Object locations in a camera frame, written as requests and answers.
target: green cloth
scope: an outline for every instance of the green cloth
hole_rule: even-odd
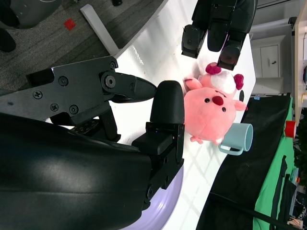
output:
[[[289,111],[287,115],[286,120],[292,120],[292,99],[290,101],[289,105]],[[272,201],[275,194],[275,189],[280,173],[280,168],[282,164],[283,156],[286,156],[286,163],[287,163],[287,170],[286,174],[291,174],[293,168],[294,168],[294,150],[293,150],[293,139],[292,138],[286,138],[285,134],[283,132],[275,157],[271,163],[270,169],[268,171],[268,174],[264,180],[264,183],[262,185],[262,188],[259,193],[259,197],[257,199],[255,210],[263,213],[267,216],[271,216],[272,211]],[[280,202],[282,199],[282,191],[279,198],[279,204],[278,204],[278,211],[279,214],[279,208],[280,208]],[[253,230],[269,230],[270,224],[262,221],[260,219],[254,218],[253,220]]]

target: plush toy ear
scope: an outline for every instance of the plush toy ear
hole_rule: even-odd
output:
[[[242,101],[233,100],[235,104],[235,108],[237,111],[245,111],[246,110],[246,104]]]
[[[202,84],[195,78],[186,79],[185,83],[190,90],[196,90],[202,88]]]
[[[243,88],[243,81],[244,81],[244,76],[242,74],[236,74],[234,76],[235,83],[236,83],[236,89],[241,90]]]
[[[217,63],[216,62],[212,62],[210,63],[207,67],[206,67],[206,72],[211,74],[211,75],[215,75],[218,74],[222,71],[221,67],[217,67]]]

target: floor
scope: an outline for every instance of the floor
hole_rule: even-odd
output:
[[[63,0],[46,20],[29,30],[9,30],[17,47],[0,51],[0,89],[27,88],[26,75],[53,66],[108,56],[88,22],[79,11],[91,4],[119,48],[123,48],[144,26],[163,0]],[[64,22],[72,18],[76,27],[68,31]]]

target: pink plush toy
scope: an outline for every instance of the pink plush toy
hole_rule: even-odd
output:
[[[234,122],[236,110],[246,109],[245,103],[233,100],[236,90],[243,87],[243,75],[233,77],[216,63],[209,64],[206,72],[200,80],[185,81],[190,89],[184,98],[185,129],[192,142],[210,140],[218,145]]]

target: light blue mug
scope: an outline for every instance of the light blue mug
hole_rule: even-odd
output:
[[[251,124],[233,123],[219,145],[219,150],[230,155],[241,155],[243,151],[249,151],[253,142],[253,133]],[[238,151],[226,150],[222,146],[234,148]]]

